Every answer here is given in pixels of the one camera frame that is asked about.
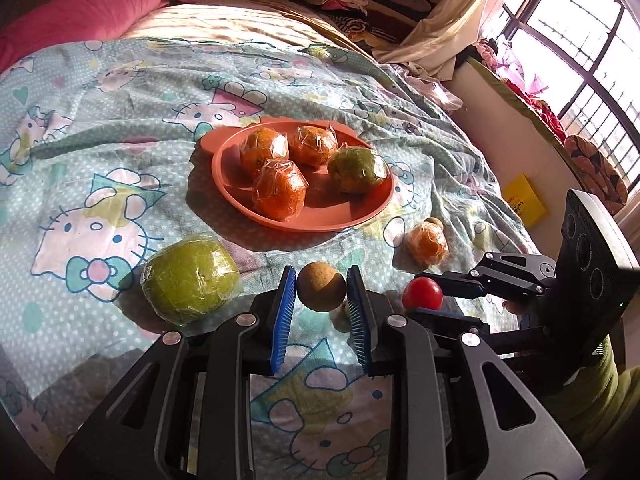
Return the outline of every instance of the cherry tomato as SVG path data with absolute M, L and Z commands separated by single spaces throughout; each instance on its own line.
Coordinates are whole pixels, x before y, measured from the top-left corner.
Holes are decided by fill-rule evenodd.
M 424 276 L 412 279 L 402 293 L 402 306 L 407 310 L 418 307 L 439 310 L 442 306 L 440 285 Z

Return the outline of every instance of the plate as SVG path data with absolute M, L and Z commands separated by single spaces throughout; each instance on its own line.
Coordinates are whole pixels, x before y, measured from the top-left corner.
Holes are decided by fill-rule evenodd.
M 338 145 L 370 146 L 360 140 L 348 126 L 334 121 L 296 121 L 288 118 L 262 118 L 260 123 L 246 128 L 221 126 L 207 132 L 201 139 L 202 148 L 213 155 L 211 174 L 220 193 L 245 216 L 258 224 L 281 231 L 299 233 L 338 232 L 366 222 L 380 213 L 394 194 L 393 179 L 389 176 L 366 195 L 350 195 L 334 190 L 326 167 L 299 166 L 309 183 L 305 205 L 300 215 L 285 221 L 262 216 L 253 210 L 252 180 L 240 166 L 238 146 L 247 136 L 263 127 L 286 135 L 299 126 L 331 126 Z

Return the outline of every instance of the teal bedsheet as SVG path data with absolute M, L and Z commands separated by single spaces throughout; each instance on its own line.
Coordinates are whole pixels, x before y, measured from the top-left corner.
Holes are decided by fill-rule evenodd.
M 242 272 L 215 328 L 275 288 L 285 265 L 359 265 L 368 288 L 402 290 L 420 270 L 404 232 L 441 218 L 443 270 L 485 251 L 535 251 L 481 153 L 389 66 L 341 48 L 88 41 L 37 52 L 0 75 L 0 400 L 52 466 L 67 439 L 164 326 L 140 266 L 187 234 L 213 231 Z M 197 140 L 263 116 L 333 120 L 378 149 L 396 193 L 339 234 L 270 232 L 217 192 Z M 501 302 L 446 308 L 515 327 Z M 283 371 L 254 377 L 258 478 L 384 478 L 390 379 L 362 375 L 328 314 L 296 305 Z

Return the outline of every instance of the silver screw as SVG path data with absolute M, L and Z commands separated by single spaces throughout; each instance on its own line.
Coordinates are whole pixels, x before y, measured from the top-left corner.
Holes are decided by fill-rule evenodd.
M 392 314 L 391 316 L 386 318 L 386 322 L 391 326 L 395 326 L 396 328 L 400 328 L 406 325 L 406 319 L 404 316 L 400 316 L 399 314 Z
M 236 317 L 236 323 L 240 326 L 251 326 L 255 323 L 255 316 L 253 314 L 245 313 Z
M 171 332 L 167 332 L 162 336 L 162 342 L 165 345 L 178 344 L 181 339 L 182 339 L 182 335 L 180 334 L 180 332 L 176 332 L 175 330 L 172 330 Z
M 462 343 L 467 346 L 478 346 L 480 344 L 478 334 L 473 334 L 471 332 L 463 333 L 460 339 L 462 340 Z

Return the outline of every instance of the green folded cloth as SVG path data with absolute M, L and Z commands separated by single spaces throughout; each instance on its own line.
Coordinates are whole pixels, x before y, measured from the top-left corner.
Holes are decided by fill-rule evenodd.
M 581 370 L 560 392 L 541 399 L 587 466 L 626 423 L 640 400 L 640 367 L 618 374 L 609 337 L 600 362 Z

